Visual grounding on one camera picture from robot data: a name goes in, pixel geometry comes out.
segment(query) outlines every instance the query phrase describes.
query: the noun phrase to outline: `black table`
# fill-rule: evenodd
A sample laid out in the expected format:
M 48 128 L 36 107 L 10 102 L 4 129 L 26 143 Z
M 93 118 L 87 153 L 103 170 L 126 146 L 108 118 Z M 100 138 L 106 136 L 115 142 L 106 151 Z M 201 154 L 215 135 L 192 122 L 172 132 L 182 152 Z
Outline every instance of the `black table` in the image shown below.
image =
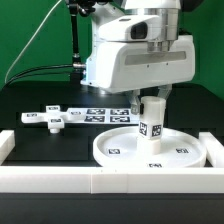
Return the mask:
M 155 89 L 142 95 L 155 95 Z M 99 166 L 94 138 L 122 125 L 66 124 L 52 135 L 47 124 L 21 123 L 22 112 L 46 105 L 129 107 L 126 97 L 98 95 L 67 82 L 19 82 L 0 93 L 0 130 L 13 129 L 16 147 L 4 166 Z M 189 133 L 210 131 L 224 144 L 224 102 L 205 88 L 175 85 L 167 101 L 165 127 Z M 0 194 L 0 223 L 223 223 L 222 194 Z

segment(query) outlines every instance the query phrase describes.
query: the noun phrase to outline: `cable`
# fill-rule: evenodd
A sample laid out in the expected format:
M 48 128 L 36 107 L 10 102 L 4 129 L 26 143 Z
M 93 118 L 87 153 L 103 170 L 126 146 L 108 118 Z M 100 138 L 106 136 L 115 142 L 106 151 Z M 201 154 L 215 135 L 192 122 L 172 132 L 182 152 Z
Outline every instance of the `cable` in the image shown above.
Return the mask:
M 49 70 L 49 69 L 60 69 L 60 68 L 73 68 L 73 66 L 70 64 L 65 64 L 65 65 L 49 65 L 49 66 L 30 68 L 30 69 L 20 72 L 17 75 L 12 76 L 9 80 L 13 79 L 14 77 L 19 77 L 19 76 L 25 75 L 30 72 L 35 72 L 35 71 L 40 71 L 40 70 Z
M 31 76 L 42 76 L 42 75 L 65 75 L 65 74 L 71 74 L 71 72 L 63 71 L 63 72 L 50 72 L 50 73 L 36 73 L 36 74 L 25 74 L 21 76 L 14 76 L 13 79 L 10 79 L 5 85 L 2 87 L 1 91 L 9 86 L 12 82 L 14 82 L 17 79 L 27 78 Z
M 29 47 L 29 45 L 32 43 L 32 41 L 34 40 L 34 38 L 36 37 L 36 35 L 39 33 L 39 31 L 41 30 L 41 28 L 43 27 L 44 23 L 47 21 L 47 19 L 49 18 L 49 16 L 51 15 L 51 13 L 55 10 L 55 8 L 61 3 L 62 0 L 59 0 L 52 8 L 51 10 L 48 12 L 48 14 L 45 16 L 45 18 L 43 19 L 43 21 L 41 22 L 41 24 L 39 25 L 39 27 L 37 28 L 36 32 L 33 34 L 33 36 L 31 37 L 31 39 L 28 41 L 28 43 L 25 45 L 25 47 L 23 48 L 23 50 L 20 52 L 20 54 L 17 56 L 17 58 L 15 59 L 15 61 L 12 63 L 12 65 L 9 67 L 8 71 L 6 72 L 5 75 L 5 83 L 7 83 L 7 79 L 8 76 L 10 74 L 10 72 L 12 71 L 12 69 L 14 68 L 14 66 L 16 65 L 16 63 L 19 61 L 19 59 L 23 56 L 24 52 L 27 50 L 27 48 Z

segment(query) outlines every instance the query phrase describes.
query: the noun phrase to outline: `green wall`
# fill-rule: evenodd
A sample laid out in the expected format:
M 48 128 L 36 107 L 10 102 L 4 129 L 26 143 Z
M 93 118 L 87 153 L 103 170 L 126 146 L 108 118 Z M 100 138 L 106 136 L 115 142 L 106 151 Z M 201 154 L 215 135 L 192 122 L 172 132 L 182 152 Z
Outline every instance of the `green wall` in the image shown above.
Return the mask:
M 0 8 L 0 86 L 4 76 L 56 0 L 7 0 Z M 191 31 L 196 46 L 198 83 L 224 99 L 224 1 L 205 0 L 194 12 L 181 14 L 180 25 Z M 83 60 L 91 49 L 90 20 L 79 17 L 80 53 Z M 72 45 L 68 9 L 61 3 L 11 75 L 31 67 L 71 63 Z M 67 80 L 68 77 L 47 77 Z

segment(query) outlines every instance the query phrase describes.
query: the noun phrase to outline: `black cable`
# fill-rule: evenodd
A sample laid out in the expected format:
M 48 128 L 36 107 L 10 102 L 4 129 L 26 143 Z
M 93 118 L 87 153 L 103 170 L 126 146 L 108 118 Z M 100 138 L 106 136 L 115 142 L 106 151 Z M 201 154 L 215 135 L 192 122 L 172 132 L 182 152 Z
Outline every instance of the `black cable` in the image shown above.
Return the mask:
M 18 79 L 26 78 L 26 77 L 31 77 L 31 76 L 42 76 L 42 75 L 65 75 L 65 74 L 70 74 L 71 72 L 68 71 L 63 71 L 63 72 L 48 72 L 48 73 L 36 73 L 36 74 L 25 74 L 25 75 L 20 75 L 20 76 L 14 76 L 13 79 L 10 79 L 5 85 L 2 87 L 1 90 L 9 86 L 12 82 Z
M 50 66 L 40 66 L 40 67 L 35 67 L 35 68 L 30 68 L 25 71 L 20 72 L 17 75 L 12 76 L 10 79 L 13 77 L 21 76 L 30 72 L 35 72 L 35 71 L 40 71 L 40 70 L 49 70 L 49 69 L 60 69 L 60 68 L 73 68 L 73 65 L 71 64 L 65 64 L 65 65 L 50 65 Z

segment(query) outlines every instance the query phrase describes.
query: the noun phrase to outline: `round white tray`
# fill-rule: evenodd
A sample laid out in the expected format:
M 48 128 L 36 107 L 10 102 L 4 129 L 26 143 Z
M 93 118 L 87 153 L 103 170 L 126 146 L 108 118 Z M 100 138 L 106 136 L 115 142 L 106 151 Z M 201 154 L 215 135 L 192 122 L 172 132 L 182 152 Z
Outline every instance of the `round white tray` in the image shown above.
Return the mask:
M 203 167 L 206 149 L 199 140 L 183 132 L 163 129 L 161 151 L 149 158 L 137 150 L 138 127 L 106 131 L 94 140 L 93 156 L 104 167 Z

